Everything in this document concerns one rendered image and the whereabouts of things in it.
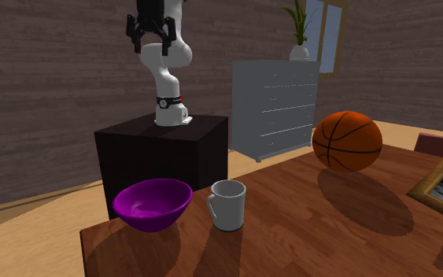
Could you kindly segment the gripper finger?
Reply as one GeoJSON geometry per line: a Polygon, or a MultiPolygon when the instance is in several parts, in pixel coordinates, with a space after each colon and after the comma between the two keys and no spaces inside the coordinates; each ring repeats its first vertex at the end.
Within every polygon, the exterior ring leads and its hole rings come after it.
{"type": "Polygon", "coordinates": [[[168,48],[176,40],[175,19],[172,17],[160,18],[155,22],[156,34],[162,40],[162,55],[168,56],[168,48]]]}
{"type": "Polygon", "coordinates": [[[142,30],[142,26],[137,22],[135,17],[131,14],[127,15],[127,25],[126,25],[126,36],[131,38],[131,42],[134,45],[134,50],[136,54],[141,53],[142,43],[141,38],[144,36],[145,32],[142,30]]]}

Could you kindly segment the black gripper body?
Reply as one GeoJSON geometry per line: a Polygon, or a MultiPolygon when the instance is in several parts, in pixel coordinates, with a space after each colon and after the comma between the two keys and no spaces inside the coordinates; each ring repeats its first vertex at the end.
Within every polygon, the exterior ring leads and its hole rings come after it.
{"type": "Polygon", "coordinates": [[[138,31],[164,30],[164,0],[136,0],[136,6],[138,31]]]}

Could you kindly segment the black robot stand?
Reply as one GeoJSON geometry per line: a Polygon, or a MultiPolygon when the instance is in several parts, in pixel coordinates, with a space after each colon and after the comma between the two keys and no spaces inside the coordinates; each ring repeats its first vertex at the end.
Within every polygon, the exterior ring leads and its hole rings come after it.
{"type": "Polygon", "coordinates": [[[161,127],[153,113],[96,131],[94,139],[109,218],[113,199],[146,179],[173,178],[192,190],[227,178],[228,118],[194,115],[187,125],[161,127]]]}

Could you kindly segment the grey chest of drawers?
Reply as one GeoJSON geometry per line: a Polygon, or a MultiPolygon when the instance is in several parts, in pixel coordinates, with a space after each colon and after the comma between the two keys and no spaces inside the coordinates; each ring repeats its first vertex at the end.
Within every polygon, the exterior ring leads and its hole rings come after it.
{"type": "Polygon", "coordinates": [[[257,162],[311,145],[320,63],[232,63],[231,149],[257,162]]]}

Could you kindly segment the green plant in white vase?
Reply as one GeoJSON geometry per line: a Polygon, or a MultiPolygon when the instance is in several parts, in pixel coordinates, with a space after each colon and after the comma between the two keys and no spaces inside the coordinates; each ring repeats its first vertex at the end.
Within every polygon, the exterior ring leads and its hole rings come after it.
{"type": "Polygon", "coordinates": [[[305,32],[308,28],[308,25],[312,22],[313,15],[315,14],[315,10],[312,12],[309,19],[307,19],[307,13],[305,13],[300,5],[299,0],[294,0],[295,9],[291,9],[289,7],[283,7],[282,9],[288,12],[291,15],[295,27],[294,36],[297,39],[297,44],[293,46],[293,49],[290,52],[290,60],[291,61],[307,61],[309,59],[308,48],[305,45],[305,42],[308,41],[308,37],[305,35],[305,32]]]}

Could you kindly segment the wooden framed window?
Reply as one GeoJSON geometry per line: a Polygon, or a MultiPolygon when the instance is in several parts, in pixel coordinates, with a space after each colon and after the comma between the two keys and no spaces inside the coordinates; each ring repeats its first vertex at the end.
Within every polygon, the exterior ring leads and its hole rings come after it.
{"type": "Polygon", "coordinates": [[[305,0],[304,8],[309,21],[305,31],[309,60],[320,62],[321,78],[335,78],[340,70],[349,2],[305,0]]]}

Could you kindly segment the purple bowl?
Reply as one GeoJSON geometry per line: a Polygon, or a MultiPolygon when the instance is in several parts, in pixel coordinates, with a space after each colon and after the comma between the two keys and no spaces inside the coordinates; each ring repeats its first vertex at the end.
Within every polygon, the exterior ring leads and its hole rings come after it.
{"type": "Polygon", "coordinates": [[[113,210],[136,230],[158,232],[177,221],[192,197],[192,188],[183,181],[148,179],[119,192],[113,210]]]}

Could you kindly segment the grey mug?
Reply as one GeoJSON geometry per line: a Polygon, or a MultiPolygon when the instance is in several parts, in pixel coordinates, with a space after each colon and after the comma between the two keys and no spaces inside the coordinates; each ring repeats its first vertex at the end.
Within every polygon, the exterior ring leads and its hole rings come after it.
{"type": "Polygon", "coordinates": [[[245,185],[237,180],[225,179],[212,184],[206,205],[217,229],[236,231],[242,227],[245,195],[245,185]]]}

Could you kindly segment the orange basketball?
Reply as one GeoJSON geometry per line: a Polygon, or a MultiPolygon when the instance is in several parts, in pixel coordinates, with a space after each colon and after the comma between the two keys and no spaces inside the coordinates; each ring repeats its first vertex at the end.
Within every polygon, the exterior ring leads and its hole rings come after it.
{"type": "Polygon", "coordinates": [[[324,118],[312,136],[317,159],[337,172],[358,172],[381,153],[382,133],[368,116],[341,111],[324,118]]]}

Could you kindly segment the brown wooden table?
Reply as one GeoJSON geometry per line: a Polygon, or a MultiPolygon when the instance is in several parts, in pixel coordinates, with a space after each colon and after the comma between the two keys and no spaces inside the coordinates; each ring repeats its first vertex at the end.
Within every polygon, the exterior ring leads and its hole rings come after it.
{"type": "Polygon", "coordinates": [[[243,175],[244,224],[217,230],[197,191],[163,231],[81,231],[85,277],[443,277],[443,215],[408,196],[439,158],[385,146],[362,172],[311,154],[243,175]]]}

